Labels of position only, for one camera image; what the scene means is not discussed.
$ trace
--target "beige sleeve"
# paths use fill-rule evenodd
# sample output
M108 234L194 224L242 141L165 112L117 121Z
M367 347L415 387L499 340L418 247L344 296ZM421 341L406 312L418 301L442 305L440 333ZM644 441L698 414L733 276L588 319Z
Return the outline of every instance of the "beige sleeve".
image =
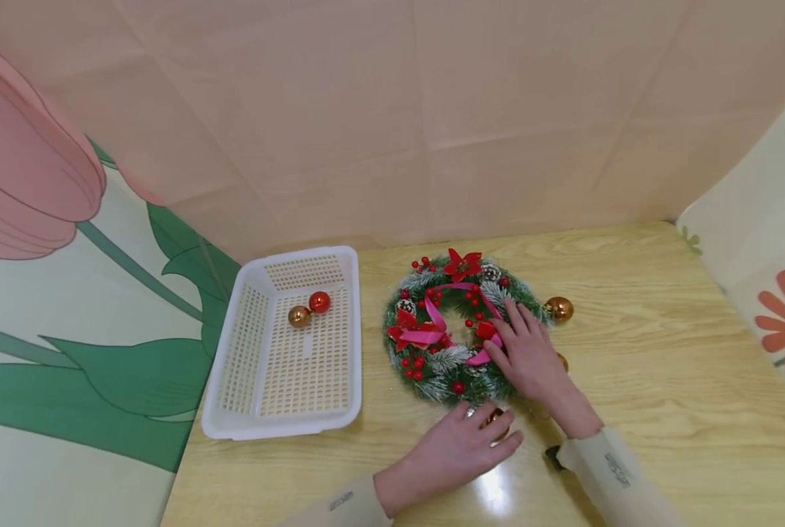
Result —
M608 526L685 526L644 478L630 447L613 429L603 428L588 439L566 440L557 459L577 475Z
M389 527L375 494L375 479L367 476L349 483L340 492L299 512L280 527Z

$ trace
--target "gold ornament ball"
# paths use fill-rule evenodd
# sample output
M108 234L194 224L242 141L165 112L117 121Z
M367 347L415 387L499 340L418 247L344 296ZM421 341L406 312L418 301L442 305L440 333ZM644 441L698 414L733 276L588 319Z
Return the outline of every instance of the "gold ornament ball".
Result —
M297 305L287 314L287 321L293 327L305 327L310 323L310 310L303 305Z
M502 416L502 415L504 415L504 411L503 411L502 409L500 409L500 408L496 408L496 409L494 409L494 410L492 411L492 413L491 413L491 414L489 414L489 417L486 417L486 421L484 421L484 422L481 422L481 423L480 423L480 429L481 429L481 430L483 430L483 428L486 428L486 427L488 427L488 426L489 426L489 425L491 425L493 422L495 422L496 420L498 420L498 417L500 417L500 416ZM503 440L504 440L504 438L505 438L505 437L507 437L507 434L508 434L508 433L510 433L510 428L508 428L507 430L505 430L505 431L504 431L502 434L500 434L500 435L499 435L497 438L495 438L494 440L495 440L496 442L497 442L497 441L503 441Z
M563 356L561 353L559 353L559 352L557 352L557 356L559 357L559 360L562 362L562 366L565 368L565 371L567 372L567 371L568 371L568 361L567 361L567 360L565 359L565 357L564 357L564 356Z
M554 297L546 302L546 311L553 317L554 322L565 322L574 315L574 304L565 297Z

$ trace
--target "pink backdrop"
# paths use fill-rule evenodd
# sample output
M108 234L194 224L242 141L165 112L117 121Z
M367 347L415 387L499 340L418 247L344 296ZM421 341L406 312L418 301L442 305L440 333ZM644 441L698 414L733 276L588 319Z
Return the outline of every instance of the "pink backdrop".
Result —
M239 260L675 217L785 106L785 0L0 0L0 51Z

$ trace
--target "left hand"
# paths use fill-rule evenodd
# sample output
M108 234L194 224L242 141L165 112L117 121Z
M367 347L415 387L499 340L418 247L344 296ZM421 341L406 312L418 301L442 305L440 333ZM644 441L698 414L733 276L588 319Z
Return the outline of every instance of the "left hand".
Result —
M494 404L485 403L466 417L469 404L460 403L428 430L408 455L375 475L376 494L387 517L463 487L513 455L524 439L521 431L494 444L513 423L512 411L480 429L494 409Z

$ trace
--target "table surface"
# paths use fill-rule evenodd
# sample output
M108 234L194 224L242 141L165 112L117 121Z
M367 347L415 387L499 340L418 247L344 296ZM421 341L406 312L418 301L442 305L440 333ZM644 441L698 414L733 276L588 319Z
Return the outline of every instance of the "table surface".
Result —
M164 526L271 526L406 453L444 413L404 389L382 350L381 312L411 260L448 244L362 252L363 407L350 426L252 442L204 437L199 417ZM690 526L785 526L785 384L668 223L459 242L539 298L565 296L554 329L575 382L618 428ZM525 442L466 487L397 526L588 526L603 521L543 450L561 436L536 405L510 401Z

